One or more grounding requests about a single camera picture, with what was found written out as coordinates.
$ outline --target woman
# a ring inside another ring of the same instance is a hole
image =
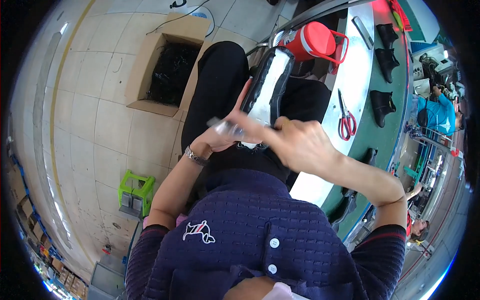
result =
[[[280,107],[286,117],[274,131],[239,112],[250,83],[240,46],[214,44],[198,67],[182,133],[186,151],[155,194],[132,250],[129,299],[389,299],[405,254],[405,193],[395,177],[332,146],[320,125],[325,85],[290,78]],[[207,127],[213,116],[269,148],[236,147],[238,137]],[[207,195],[176,227],[203,168]],[[348,253],[319,207],[290,197],[290,170],[363,193],[377,207],[375,230]]]

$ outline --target blue shirt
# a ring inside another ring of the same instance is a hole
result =
[[[427,107],[427,127],[450,135],[455,131],[455,108],[444,94],[438,97],[438,102],[427,101],[419,97],[418,111]]]
[[[150,225],[128,262],[128,299],[212,299],[245,278],[269,276],[308,299],[390,299],[406,231],[374,230],[351,253],[323,211],[292,199],[279,179],[245,169],[219,172],[175,229]]]

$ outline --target tiled floor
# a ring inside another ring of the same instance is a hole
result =
[[[201,0],[189,0],[199,5]],[[267,37],[274,26],[292,18],[297,0],[271,6],[265,0],[211,0],[215,29],[206,40],[240,44],[246,51]],[[126,169],[154,176],[155,190],[181,154],[180,136],[187,115],[173,118],[127,108],[124,90],[144,34],[166,19],[171,1],[96,0],[68,46],[88,0],[63,0],[40,28],[22,66],[12,105],[17,155],[25,167],[32,200],[56,235],[49,214],[64,214],[69,249],[56,244],[67,265],[89,280],[102,247],[126,254],[136,222],[118,211],[117,188]],[[40,66],[53,33],[64,27],[47,77],[41,124],[33,124]],[[66,58],[60,70],[62,56]],[[61,71],[58,86],[56,79]],[[50,122],[56,95],[51,156]],[[47,182],[39,182],[34,154],[34,127],[42,126]],[[57,189],[55,170],[58,174]],[[42,185],[49,185],[57,212],[49,211]]]

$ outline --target cable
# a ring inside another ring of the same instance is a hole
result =
[[[154,30],[152,30],[152,31],[150,31],[150,32],[147,32],[145,35],[150,34],[150,33],[154,32],[154,31],[156,31],[157,29],[159,29],[160,27],[162,27],[163,25],[165,25],[165,24],[167,24],[167,23],[169,23],[169,22],[172,22],[172,21],[175,21],[175,20],[178,20],[178,19],[181,19],[181,18],[183,18],[183,17],[185,17],[185,16],[190,15],[191,13],[195,12],[197,9],[201,8],[205,3],[209,2],[209,1],[210,1],[210,0],[206,0],[204,3],[200,4],[196,9],[194,9],[193,11],[189,12],[189,13],[186,14],[186,15],[183,15],[183,16],[181,16],[181,17],[178,17],[178,18],[173,19],[173,20],[170,20],[170,21],[163,22],[163,23],[160,24],[157,28],[155,28]]]

